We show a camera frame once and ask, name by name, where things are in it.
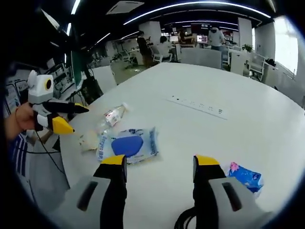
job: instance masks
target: air conditioning vent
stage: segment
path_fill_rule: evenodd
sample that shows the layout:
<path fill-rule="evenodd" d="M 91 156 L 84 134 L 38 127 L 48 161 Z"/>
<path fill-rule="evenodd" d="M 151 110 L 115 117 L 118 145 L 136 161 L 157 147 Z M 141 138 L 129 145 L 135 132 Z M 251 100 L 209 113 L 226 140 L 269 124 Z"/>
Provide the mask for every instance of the air conditioning vent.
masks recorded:
<path fill-rule="evenodd" d="M 119 1 L 106 13 L 106 15 L 116 13 L 129 13 L 130 11 L 143 4 L 144 2 L 139 1 Z"/>

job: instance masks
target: human hand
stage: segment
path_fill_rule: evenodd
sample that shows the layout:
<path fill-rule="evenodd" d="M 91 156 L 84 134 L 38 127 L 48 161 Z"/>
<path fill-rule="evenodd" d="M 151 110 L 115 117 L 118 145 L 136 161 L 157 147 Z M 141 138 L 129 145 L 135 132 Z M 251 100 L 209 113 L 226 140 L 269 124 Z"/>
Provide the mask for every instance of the human hand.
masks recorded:
<path fill-rule="evenodd" d="M 15 115 L 16 122 L 22 130 L 35 129 L 35 122 L 33 119 L 34 112 L 28 102 L 19 106 L 18 109 L 15 111 Z"/>

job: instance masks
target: ceiling light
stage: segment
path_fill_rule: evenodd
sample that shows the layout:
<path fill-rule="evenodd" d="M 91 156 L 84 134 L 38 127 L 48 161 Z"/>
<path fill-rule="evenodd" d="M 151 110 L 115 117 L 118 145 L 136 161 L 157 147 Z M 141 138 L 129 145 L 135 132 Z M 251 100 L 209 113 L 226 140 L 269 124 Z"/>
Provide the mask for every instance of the ceiling light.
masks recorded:
<path fill-rule="evenodd" d="M 71 11 L 71 14 L 75 14 L 80 2 L 81 2 L 81 0 L 75 0 L 72 11 Z M 68 36 L 70 35 L 70 30 L 71 30 L 71 23 L 68 24 L 67 31 L 66 31 L 66 34 Z"/>
<path fill-rule="evenodd" d="M 101 40 L 105 39 L 106 37 L 108 37 L 110 35 L 110 33 L 106 34 L 105 36 L 103 36 L 101 39 L 99 39 L 98 42 L 95 43 L 95 45 L 97 45 Z"/>
<path fill-rule="evenodd" d="M 135 34 L 135 33 L 137 33 L 137 32 L 133 32 L 133 33 L 127 35 L 127 36 L 124 36 L 124 37 L 122 37 L 120 40 L 122 40 L 122 39 L 124 39 L 124 38 L 126 38 L 126 37 L 129 37 L 130 35 L 133 35 L 133 34 Z"/>
<path fill-rule="evenodd" d="M 227 28 L 227 27 L 221 27 L 221 26 L 219 26 L 219 28 L 222 28 L 222 29 L 228 29 L 228 30 L 234 30 L 234 31 L 239 31 L 239 30 L 236 30 L 236 29 Z"/>
<path fill-rule="evenodd" d="M 58 44 L 55 44 L 54 42 L 50 42 L 52 45 L 56 46 L 56 47 L 59 47 Z"/>
<path fill-rule="evenodd" d="M 80 4 L 81 0 L 75 0 L 75 3 L 73 5 L 73 8 L 72 8 L 72 11 L 71 11 L 71 14 L 75 14 L 77 8 L 78 8 L 78 5 Z"/>
<path fill-rule="evenodd" d="M 70 34 L 70 30 L 71 30 L 71 23 L 68 24 L 68 27 L 67 27 L 67 32 L 66 34 L 69 36 Z"/>
<path fill-rule="evenodd" d="M 178 4 L 174 4 L 174 5 L 169 5 L 169 6 L 161 7 L 161 8 L 158 8 L 158 9 L 146 12 L 144 14 L 141 14 L 141 15 L 139 15 L 139 16 L 137 16 L 137 17 L 135 17 L 135 18 L 125 22 L 124 25 L 127 25 L 128 23 L 130 23 L 130 22 L 132 22 L 134 20 L 137 20 L 137 19 L 139 19 L 139 18 L 141 18 L 143 16 L 146 16 L 148 14 L 151 14 L 151 13 L 154 13 L 154 12 L 157 12 L 157 11 L 160 11 L 160 10 L 164 10 L 164 9 L 171 8 L 171 7 L 176 7 L 176 6 L 195 5 L 195 4 L 212 4 L 212 5 L 235 6 L 235 7 L 239 7 L 239 8 L 243 8 L 243 9 L 246 9 L 246 10 L 250 10 L 250 11 L 259 13 L 259 14 L 267 17 L 267 18 L 271 18 L 271 16 L 269 16 L 269 15 L 263 13 L 263 12 L 260 12 L 258 10 L 255 10 L 255 9 L 247 7 L 247 6 L 235 4 L 235 3 L 222 2 L 222 1 L 192 1 L 192 2 L 184 2 L 184 3 L 178 3 Z"/>
<path fill-rule="evenodd" d="M 207 21 L 207 20 L 203 20 L 203 21 L 177 21 L 177 22 L 172 22 L 172 23 L 168 23 L 168 24 L 177 24 L 177 23 L 189 23 L 189 22 L 210 22 L 210 23 L 223 23 L 223 24 L 228 24 L 228 25 L 236 25 L 238 26 L 238 24 L 234 24 L 234 23 L 229 23 L 229 22 L 225 22 L 225 21 Z"/>

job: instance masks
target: computer monitor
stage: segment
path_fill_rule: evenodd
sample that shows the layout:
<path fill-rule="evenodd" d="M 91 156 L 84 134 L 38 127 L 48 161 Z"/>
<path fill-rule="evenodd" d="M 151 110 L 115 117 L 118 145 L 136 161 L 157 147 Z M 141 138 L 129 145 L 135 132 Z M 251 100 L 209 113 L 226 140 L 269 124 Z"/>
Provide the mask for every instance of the computer monitor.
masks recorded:
<path fill-rule="evenodd" d="M 198 43 L 208 43 L 208 36 L 197 35 Z"/>
<path fill-rule="evenodd" d="M 170 42 L 177 42 L 178 36 L 170 36 Z"/>

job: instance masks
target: round white table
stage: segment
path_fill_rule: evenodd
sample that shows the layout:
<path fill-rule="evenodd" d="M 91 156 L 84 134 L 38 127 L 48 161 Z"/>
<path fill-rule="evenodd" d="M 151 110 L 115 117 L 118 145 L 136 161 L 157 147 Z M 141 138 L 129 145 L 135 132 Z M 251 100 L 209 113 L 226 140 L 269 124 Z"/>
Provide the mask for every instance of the round white table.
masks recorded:
<path fill-rule="evenodd" d="M 173 96 L 224 113 L 221 118 L 176 104 Z M 110 90 L 89 106 L 88 113 L 70 122 L 76 132 L 61 136 L 61 152 L 71 187 L 99 166 L 95 152 L 81 153 L 78 136 L 122 102 L 131 111 L 114 130 L 156 126 L 160 150 L 152 160 L 128 166 L 126 229 L 173 228 L 194 203 L 195 154 L 261 173 L 264 187 L 256 202 L 266 211 L 279 211 L 298 185 L 305 165 L 301 107 L 273 88 L 234 73 L 161 63 Z"/>

